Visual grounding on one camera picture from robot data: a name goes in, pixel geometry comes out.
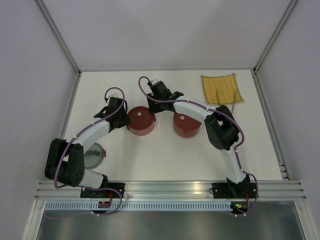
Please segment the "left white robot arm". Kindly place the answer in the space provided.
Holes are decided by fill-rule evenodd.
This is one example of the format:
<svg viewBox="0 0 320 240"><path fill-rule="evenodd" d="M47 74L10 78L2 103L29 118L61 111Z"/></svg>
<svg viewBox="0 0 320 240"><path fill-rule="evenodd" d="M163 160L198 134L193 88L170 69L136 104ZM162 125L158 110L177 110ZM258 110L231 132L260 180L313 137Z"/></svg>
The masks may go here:
<svg viewBox="0 0 320 240"><path fill-rule="evenodd" d="M85 168L85 153L111 131L131 123L127 101L118 97L105 99L107 106L93 117L93 122L69 140L55 138L49 147L44 176L63 187L81 187L81 198L119 198L111 190L108 177Z"/></svg>

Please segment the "red lid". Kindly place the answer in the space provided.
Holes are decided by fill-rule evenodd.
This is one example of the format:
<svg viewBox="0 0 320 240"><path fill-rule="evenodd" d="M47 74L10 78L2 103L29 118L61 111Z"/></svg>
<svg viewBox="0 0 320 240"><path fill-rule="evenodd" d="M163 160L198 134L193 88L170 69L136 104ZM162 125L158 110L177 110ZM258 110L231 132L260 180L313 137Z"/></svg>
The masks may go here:
<svg viewBox="0 0 320 240"><path fill-rule="evenodd" d="M151 119L154 118L156 121L156 116L154 113L149 112L149 108L145 106L137 106L132 108L128 112L129 119L132 121L132 119Z"/></svg>
<svg viewBox="0 0 320 240"><path fill-rule="evenodd" d="M193 131L200 128L201 123L187 115L174 113L173 126L185 131Z"/></svg>

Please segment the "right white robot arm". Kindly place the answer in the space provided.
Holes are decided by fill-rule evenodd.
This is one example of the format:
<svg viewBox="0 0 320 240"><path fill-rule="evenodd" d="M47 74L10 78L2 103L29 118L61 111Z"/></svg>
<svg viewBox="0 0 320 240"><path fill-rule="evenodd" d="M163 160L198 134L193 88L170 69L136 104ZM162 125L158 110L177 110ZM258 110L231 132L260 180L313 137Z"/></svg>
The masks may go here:
<svg viewBox="0 0 320 240"><path fill-rule="evenodd" d="M170 111L204 124L209 142L220 150L226 168L227 189L222 192L231 198L256 198L257 184L241 167L237 153L239 130L229 108L221 105L216 109L188 100L181 92L172 93L160 80L148 80L151 93L147 94L149 111Z"/></svg>

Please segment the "metal tongs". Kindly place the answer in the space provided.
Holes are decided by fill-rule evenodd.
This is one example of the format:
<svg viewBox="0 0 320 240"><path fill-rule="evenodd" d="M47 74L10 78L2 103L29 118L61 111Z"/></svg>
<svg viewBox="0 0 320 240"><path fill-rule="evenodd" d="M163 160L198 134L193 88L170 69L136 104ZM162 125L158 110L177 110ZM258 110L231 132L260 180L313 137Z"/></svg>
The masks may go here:
<svg viewBox="0 0 320 240"><path fill-rule="evenodd" d="M220 101L220 95L219 95L219 89L216 88L215 90L215 95L216 95L216 99L217 99L217 103L218 105L222 105L221 101ZM236 97L237 97L237 89L235 89L233 91L233 94L230 95L230 94L224 94L223 95L223 100L224 100L224 104L227 104L227 102L231 104L231 113L233 113L234 111L234 107L235 107L235 103L236 103Z"/></svg>

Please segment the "red steel bowl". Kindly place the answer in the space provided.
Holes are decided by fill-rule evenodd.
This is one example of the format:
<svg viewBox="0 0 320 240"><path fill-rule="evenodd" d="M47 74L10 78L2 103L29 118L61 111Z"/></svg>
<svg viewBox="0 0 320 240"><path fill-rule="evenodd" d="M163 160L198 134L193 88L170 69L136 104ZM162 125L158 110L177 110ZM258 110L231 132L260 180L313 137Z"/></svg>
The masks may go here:
<svg viewBox="0 0 320 240"><path fill-rule="evenodd" d="M200 130L201 123L199 121L173 121L173 129L177 135L183 138L192 138L196 136Z"/></svg>
<svg viewBox="0 0 320 240"><path fill-rule="evenodd" d="M153 131L155 123L156 121L154 118L134 118L126 128L136 136L146 136Z"/></svg>

